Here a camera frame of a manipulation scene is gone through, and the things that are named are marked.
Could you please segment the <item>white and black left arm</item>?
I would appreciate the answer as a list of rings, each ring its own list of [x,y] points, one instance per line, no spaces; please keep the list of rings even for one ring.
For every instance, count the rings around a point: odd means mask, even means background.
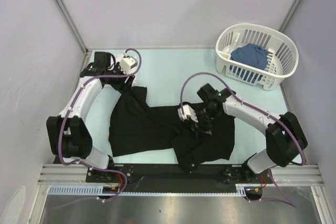
[[[94,147],[86,120],[93,102],[105,86],[120,94],[131,89],[142,58],[131,56],[130,51],[126,49],[119,57],[96,51],[93,62],[81,71],[78,86],[68,104],[57,116],[50,116],[46,121],[51,152],[60,162],[95,168],[105,182],[115,178],[113,158]]]

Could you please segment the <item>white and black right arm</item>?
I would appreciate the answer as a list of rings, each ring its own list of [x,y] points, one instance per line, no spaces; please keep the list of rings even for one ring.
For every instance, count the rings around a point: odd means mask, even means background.
[[[211,132],[213,123],[225,114],[244,121],[265,137],[266,148],[245,161],[247,166],[242,169],[245,181],[254,183],[261,172],[275,166],[286,167],[298,155],[304,156],[308,141],[293,113],[266,112],[244,101],[234,91],[228,88],[218,91],[210,84],[202,86],[197,95],[205,105],[201,111],[192,112],[197,129]]]

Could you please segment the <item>black long sleeve shirt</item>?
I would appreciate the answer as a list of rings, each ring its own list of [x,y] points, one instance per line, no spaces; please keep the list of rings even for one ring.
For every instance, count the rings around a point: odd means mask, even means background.
[[[235,145],[234,117],[222,113],[210,134],[196,133],[182,122],[176,105],[150,107],[146,87],[133,87],[113,108],[109,143],[114,157],[173,149],[180,168],[189,173],[203,162],[229,160]]]

